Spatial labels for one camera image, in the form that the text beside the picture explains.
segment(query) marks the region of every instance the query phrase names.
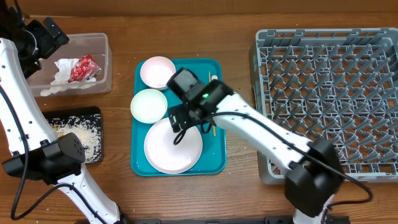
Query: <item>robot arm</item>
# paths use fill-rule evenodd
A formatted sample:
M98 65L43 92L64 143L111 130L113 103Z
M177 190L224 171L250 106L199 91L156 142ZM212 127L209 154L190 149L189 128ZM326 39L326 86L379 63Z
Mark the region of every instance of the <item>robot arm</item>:
M73 185L105 223L120 222L118 206L107 198L91 177L84 165L85 155L76 153L76 142L81 144L78 138L72 134L59 139L39 110L19 65L16 46L7 39L0 39L0 86L14 107L27 136L31 160L26 178L43 179L54 186ZM3 163L3 168L9 175L21 177L26 156L22 140L3 97L0 97L0 107L0 120L13 156ZM76 204L90 223L102 224L75 191L68 187L59 189Z
M338 155L328 141L311 142L285 130L250 107L219 80L204 85L195 74L182 68L167 85L183 102L168 110L173 131L182 133L175 144L186 129L204 121L237 133L286 175L285 196L297 208L295 224L321 222L326 206L333 200L343 179L308 161L304 155L342 172Z

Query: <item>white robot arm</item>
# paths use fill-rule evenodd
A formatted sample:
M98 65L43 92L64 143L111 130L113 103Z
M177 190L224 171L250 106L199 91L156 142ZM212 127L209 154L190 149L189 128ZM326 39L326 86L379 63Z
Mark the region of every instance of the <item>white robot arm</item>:
M38 21L32 21L28 27L23 22L9 24L15 26L10 30L4 30L0 23L0 120L12 155L12 159L3 162L2 166L9 175L22 177L11 217L14 220L23 218L40 202L15 217L24 181L31 179L54 186L41 200L60 189L90 223L128 224L127 216L107 198L89 174L84 165L85 155L80 153L80 140L72 133L57 137L27 85L25 79L40 69L39 58L48 58L68 41L50 18L44 23L48 31ZM184 102L169 108L174 131L182 130L180 138L184 130L203 120L212 120L220 128L238 133L272 159L287 176L285 195L297 208L292 221L295 224L319 224L324 220L323 214L342 183L342 177L350 178L341 174L336 152L330 144L311 142L281 128L218 80L205 86L192 72L181 69L170 79L168 86ZM303 167L304 162L309 162L308 167ZM368 200L371 200L370 190L368 193Z
M21 122L23 132L27 136L29 154L37 158L35 151L44 152L44 154L47 154L46 157L40 159L54 163L52 166L42 167L40 166L41 161L31 161L29 164L29 171L38 173L40 170L41 173L37 175L28 175L27 178L34 180L43 179L46 183L53 184L54 186L65 184L74 186L84 199L68 187L60 187L59 189L76 204L90 223L122 223L122 214L118 206L115 202L107 198L93 180L83 163L84 158L79 158L78 155L72 153L75 151L74 147L68 148L70 146L68 142L74 140L78 141L76 136L73 135L70 138L58 139L55 131L48 122L46 122L23 76L18 61L17 49L14 43L7 39L0 39L0 68L0 87L8 96ZM3 168L5 168L9 175L20 177L24 167L23 158L25 158L23 142L11 111L7 110L8 105L3 97L0 98L0 105L1 108L5 109L0 111L0 120L6 130L9 150L14 156L11 160L3 163ZM310 150L307 146L309 142L307 138L291 133L268 120L250 107L236 93L224 97L223 100L218 103L217 108L219 108L217 113L238 111L240 113L249 114L278 132L281 136L285 136L286 139L294 143L304 152ZM284 173L291 170L289 165L291 165L292 162L298 163L303 159L303 155L289 149L288 146L278 140L274 135L248 119L233 115L225 115L214 117L214 121L220 128L232 130L238 133L242 138L249 140L255 148L271 158ZM55 152L53 151L57 153L61 151L61 156L55 156ZM63 169L63 167L68 167L70 164L78 164L78 171L74 169ZM61 173L51 173L54 167L62 169ZM85 200L96 213L95 216L83 200ZM320 219L321 216L319 215L316 217L308 217L300 211L297 211L295 215L296 224L319 224Z
M17 117L19 118L23 132L27 138L29 153L34 155L38 153L35 153L34 151L42 151L48 154L43 161L48 160L58 162L57 159L59 159L59 163L62 163L59 155L50 155L52 151L59 150L54 147L58 141L57 134L39 110L22 73L16 46L12 41L7 39L0 39L0 87L9 98ZM0 120L6 130L9 150L11 155L14 156L13 159L5 162L3 167L6 169L8 174L20 176L22 167L18 166L20 164L16 164L16 162L22 162L23 160L21 158L25 156L23 142L19 135L16 122L14 121L11 111L3 97L0 97L0 107L2 108L0 110ZM69 156L76 157L76 155L70 154L72 150L61 150L64 150L64 153L66 154L69 153ZM99 217L101 217L106 223L117 223L120 221L121 216L118 206L107 198L93 180L90 173L87 171L86 166L82 163L84 162L84 157L80 159L81 162L78 164L80 165L80 170L78 172L73 172L73 174L66 176L62 174L52 174L52 180L46 178L46 182L51 182L51 184L55 186L60 184L73 185L84 196L88 204ZM60 164L59 166L68 166L70 164L76 164L76 161L69 161L64 164ZM49 167L40 166L40 161L31 161L29 169L31 172L42 170L42 177L45 177L45 173L49 172L49 170L46 170L49 169ZM62 187L60 190L76 204L76 206L85 214L90 223L103 224L88 210L87 206L75 191L68 187Z

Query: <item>clear plastic container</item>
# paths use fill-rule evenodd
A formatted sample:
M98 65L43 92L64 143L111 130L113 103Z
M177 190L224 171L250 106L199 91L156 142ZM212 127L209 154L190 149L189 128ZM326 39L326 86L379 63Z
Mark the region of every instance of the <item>clear plastic container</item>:
M84 95L90 93L106 93L112 90L113 61L112 51L109 48L106 34L71 34L68 35L69 43L60 47L51 57L41 60L42 69L35 72L27 79L34 96L41 96L42 90L51 87L68 87L65 91L59 91L49 96L60 95ZM81 58L90 54L94 61L102 68L95 76L95 82L78 82L51 85L54 76L58 72L54 62L61 58ZM93 85L89 88L81 88L84 85Z

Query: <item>wooden table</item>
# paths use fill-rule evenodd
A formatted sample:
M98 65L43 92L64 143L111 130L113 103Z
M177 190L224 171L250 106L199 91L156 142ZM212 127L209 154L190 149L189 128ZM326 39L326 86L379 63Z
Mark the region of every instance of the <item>wooden table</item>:
M113 52L113 89L99 95L38 98L43 111L96 105L104 119L104 160L90 165L104 193L134 219L262 218L292 214L284 187L263 184L258 177L256 150L227 133L228 164L218 175L139 177L130 167L134 69L151 56L211 57L223 68L224 81L252 104L249 48L260 29L398 27L397 14L268 14L243 16L171 16L58 18L67 34L104 32ZM0 161L10 158L0 130ZM0 223L9 213L19 179L0 172ZM349 215L352 223L397 223L397 184L370 184L375 198L364 205L337 207L332 214ZM25 211L50 186L28 180L17 209ZM366 194L345 183L337 200ZM18 223L73 223L84 219L74 204L54 192Z

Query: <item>pink bowl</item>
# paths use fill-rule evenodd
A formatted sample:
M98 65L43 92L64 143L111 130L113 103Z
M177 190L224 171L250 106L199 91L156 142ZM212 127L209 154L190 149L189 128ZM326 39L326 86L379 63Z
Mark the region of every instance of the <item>pink bowl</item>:
M141 67L142 81L156 90L167 88L167 82L175 73L175 65L165 57L156 56L146 60Z

